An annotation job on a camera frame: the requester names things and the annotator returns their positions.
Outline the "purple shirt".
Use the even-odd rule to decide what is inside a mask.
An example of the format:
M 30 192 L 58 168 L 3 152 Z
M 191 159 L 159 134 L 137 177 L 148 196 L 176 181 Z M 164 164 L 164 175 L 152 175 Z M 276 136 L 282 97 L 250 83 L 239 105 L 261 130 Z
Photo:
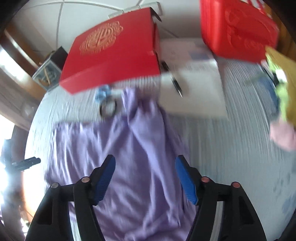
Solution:
M 106 240 L 185 240 L 195 207 L 175 169 L 186 145 L 154 99 L 122 93 L 123 112 L 93 123 L 58 123 L 44 177 L 72 184 L 113 155 L 116 168 L 94 211 Z

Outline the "light blue striped bedsheet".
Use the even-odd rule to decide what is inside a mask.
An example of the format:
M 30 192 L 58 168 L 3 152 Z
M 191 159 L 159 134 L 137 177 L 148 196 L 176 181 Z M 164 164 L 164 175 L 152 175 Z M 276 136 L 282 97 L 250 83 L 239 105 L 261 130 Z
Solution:
M 266 87 L 270 80 L 261 68 L 222 58 L 217 63 L 227 118 L 167 117 L 188 149 L 187 161 L 215 182 L 239 182 L 254 205 L 266 238 L 274 240 L 280 237 L 295 210 L 295 152 L 283 151 L 269 138 L 276 105 Z M 25 152 L 26 157 L 35 156 L 41 162 L 23 174 L 25 201 L 31 214 L 51 185 L 44 174 L 55 125 L 105 121 L 99 118 L 94 95 L 94 90 L 70 95 L 57 87 L 41 101 Z M 122 112 L 121 94 L 118 114 Z

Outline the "pink garment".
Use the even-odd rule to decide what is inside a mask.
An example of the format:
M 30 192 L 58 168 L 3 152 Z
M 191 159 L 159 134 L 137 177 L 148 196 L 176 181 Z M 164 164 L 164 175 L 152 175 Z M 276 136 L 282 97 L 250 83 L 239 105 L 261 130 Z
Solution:
M 285 151 L 295 151 L 295 129 L 281 118 L 270 123 L 270 139 Z

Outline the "dark green gift bag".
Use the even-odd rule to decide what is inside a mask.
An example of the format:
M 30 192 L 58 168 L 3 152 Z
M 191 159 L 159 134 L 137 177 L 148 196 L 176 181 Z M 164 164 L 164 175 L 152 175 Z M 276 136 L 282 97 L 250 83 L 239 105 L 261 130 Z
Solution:
M 34 82 L 45 91 L 50 91 L 58 86 L 67 56 L 68 53 L 63 47 L 50 53 L 48 58 L 32 76 Z

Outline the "black pen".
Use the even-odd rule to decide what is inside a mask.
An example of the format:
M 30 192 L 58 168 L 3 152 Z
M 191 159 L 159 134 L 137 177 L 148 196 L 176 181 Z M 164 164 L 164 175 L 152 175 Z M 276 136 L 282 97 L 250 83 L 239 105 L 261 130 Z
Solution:
M 162 60 L 161 65 L 162 65 L 163 70 L 165 70 L 165 72 L 170 74 L 171 81 L 173 83 L 173 86 L 174 86 L 176 92 L 179 94 L 180 97 L 183 97 L 182 89 L 181 89 L 179 83 L 177 82 L 176 78 L 174 77 L 174 75 L 171 73 L 170 68 L 167 65 L 167 63 Z

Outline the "yellow green garment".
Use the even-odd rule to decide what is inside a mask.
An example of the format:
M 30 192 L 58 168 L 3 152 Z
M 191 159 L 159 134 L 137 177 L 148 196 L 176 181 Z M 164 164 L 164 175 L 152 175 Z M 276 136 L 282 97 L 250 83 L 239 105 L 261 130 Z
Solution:
M 270 46 L 265 47 L 265 57 L 278 80 L 275 94 L 279 98 L 280 118 L 295 128 L 295 61 Z

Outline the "white paper sheet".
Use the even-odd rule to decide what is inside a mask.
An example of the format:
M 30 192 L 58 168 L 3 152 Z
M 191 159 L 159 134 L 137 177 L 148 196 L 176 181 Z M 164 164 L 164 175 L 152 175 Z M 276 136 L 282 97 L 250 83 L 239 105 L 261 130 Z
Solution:
M 170 74 L 162 73 L 159 105 L 167 113 L 227 118 L 218 64 L 201 38 L 161 40 L 161 59 L 169 66 L 183 93 L 180 97 Z

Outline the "flat red gift box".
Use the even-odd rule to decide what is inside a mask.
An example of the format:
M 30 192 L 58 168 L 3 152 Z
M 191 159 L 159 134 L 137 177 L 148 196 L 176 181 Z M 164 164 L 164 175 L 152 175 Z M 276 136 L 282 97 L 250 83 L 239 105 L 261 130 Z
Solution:
M 70 94 L 161 73 L 160 17 L 152 8 L 111 18 L 77 36 L 66 58 L 60 86 Z

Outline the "red handled bag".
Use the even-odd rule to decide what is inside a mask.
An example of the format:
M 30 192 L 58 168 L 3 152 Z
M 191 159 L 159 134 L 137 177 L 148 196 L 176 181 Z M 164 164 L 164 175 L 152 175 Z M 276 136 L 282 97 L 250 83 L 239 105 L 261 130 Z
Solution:
M 279 29 L 263 1 L 200 1 L 201 34 L 217 56 L 259 63 L 267 46 L 276 48 Z

